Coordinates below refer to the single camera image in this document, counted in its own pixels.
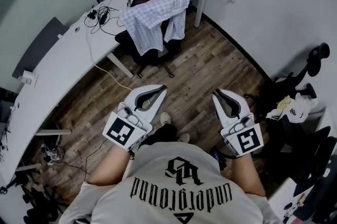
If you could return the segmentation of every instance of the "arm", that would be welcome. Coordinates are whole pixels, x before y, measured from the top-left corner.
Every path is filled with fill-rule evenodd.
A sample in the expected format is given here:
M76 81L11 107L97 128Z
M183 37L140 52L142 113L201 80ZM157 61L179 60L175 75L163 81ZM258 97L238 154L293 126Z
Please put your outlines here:
M130 154L118 145L111 147L104 159L86 180L96 186L111 186L118 184L129 162Z
M264 188L250 154L233 160L232 181L242 188L245 193L265 197Z
M91 216L99 199L118 184L122 178L130 154L121 147L111 147L94 172L83 183L80 193L63 213L60 224L73 224L76 219Z

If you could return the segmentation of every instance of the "black cable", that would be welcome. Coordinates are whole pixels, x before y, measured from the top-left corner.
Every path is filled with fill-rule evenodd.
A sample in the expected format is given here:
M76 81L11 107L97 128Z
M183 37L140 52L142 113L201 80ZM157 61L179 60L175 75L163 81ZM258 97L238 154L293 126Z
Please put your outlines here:
M90 174L90 173L87 173L85 170L83 170L83 169L80 168L80 167L73 166L73 165L69 165L69 164L68 164L67 162L65 162L65 161L63 161L63 163L66 164L66 165L69 166L69 167L73 167L73 168L78 168L78 169L80 169L81 171L85 172L85 175Z
M97 10L97 14L96 14L96 15L97 15L97 16L96 16L97 21L96 21L96 23L95 23L94 25L88 25L88 24L86 23L87 19L89 18L89 17L87 16L87 17L84 19L84 25L85 25L86 27L91 28L90 34L94 34L94 33L96 33L98 30L102 30L104 33L106 33L106 34L108 34L108 35L116 36L117 34L112 34L112 33L107 32L106 30L102 29L102 27L103 27L104 25L106 25L108 21L110 21L110 20L112 20L112 19L115 19L115 18L118 18L118 19L117 19L117 22L116 22L116 23L117 23L117 26L118 26L118 27L123 27L123 25L119 25L119 24L118 24L118 20L120 19L119 16L111 17L111 12L114 12L114 11L118 11L118 9L113 8L113 7L109 7L109 6L105 6L104 4L102 4L102 6L100 6L100 7L98 8L98 10ZM101 24L100 21L101 21L101 19L102 19L103 16L105 16L105 21L103 22L103 24Z
M3 150L3 149L2 149L2 147L3 147L3 145L2 145L2 139L3 139L3 137L5 136L5 138L6 138L6 143L7 143L7 132L8 132L8 133L11 132L11 127L10 127L10 122L9 122L9 121L11 120L12 114L14 113L15 109L16 109L16 107L15 107L15 105L14 105L14 109L11 111L11 113L9 114L9 117L8 117L8 119L7 119L7 121L6 121L6 127L4 128L4 130L3 130L2 133L1 133L1 136L0 136L0 143L1 143L0 151Z
M105 139L105 140L102 142L101 146L100 146L95 152L91 153L90 155L88 155L88 156L86 157L86 159L85 159L85 166L84 166L84 169L85 169L85 170L87 170L87 169L86 169L86 165L87 165L87 162L88 162L88 158L91 157L94 153L97 153L97 152L101 149L101 147L103 146L103 144L104 144L106 141L107 141L107 139Z

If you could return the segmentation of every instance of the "plaid shirt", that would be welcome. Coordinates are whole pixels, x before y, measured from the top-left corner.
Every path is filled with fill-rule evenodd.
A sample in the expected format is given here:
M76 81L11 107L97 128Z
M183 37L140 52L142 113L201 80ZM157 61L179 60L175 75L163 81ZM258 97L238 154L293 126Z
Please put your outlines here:
M181 40L185 36L186 8L190 0L151 0L128 8L121 20L140 55L148 50L163 50L163 21L170 19L164 41Z

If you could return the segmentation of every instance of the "floor baseboard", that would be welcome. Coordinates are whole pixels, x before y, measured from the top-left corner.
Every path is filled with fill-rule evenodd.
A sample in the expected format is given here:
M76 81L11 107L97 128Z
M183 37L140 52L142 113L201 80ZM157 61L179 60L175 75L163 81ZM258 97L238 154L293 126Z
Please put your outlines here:
M196 12L196 7L191 6L189 7L192 11ZM263 78L271 82L271 78L268 76L268 74L264 71L263 68L257 63L257 61L254 60L254 58L234 39L228 34L224 29L222 29L219 24L214 22L211 18L209 18L206 14L202 14L202 18L205 19L208 23L210 23L216 30L219 31L220 34L222 34L226 39L228 39L234 46L237 48L247 59L248 61L256 68L256 70L263 76Z

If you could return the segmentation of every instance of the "pants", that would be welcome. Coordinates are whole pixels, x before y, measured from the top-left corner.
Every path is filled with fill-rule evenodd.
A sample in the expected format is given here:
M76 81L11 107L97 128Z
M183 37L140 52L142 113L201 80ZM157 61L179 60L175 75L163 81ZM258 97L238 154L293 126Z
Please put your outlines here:
M139 147L144 144L153 145L156 142L176 142L177 141L177 128L171 124L165 124L160 129L146 138Z

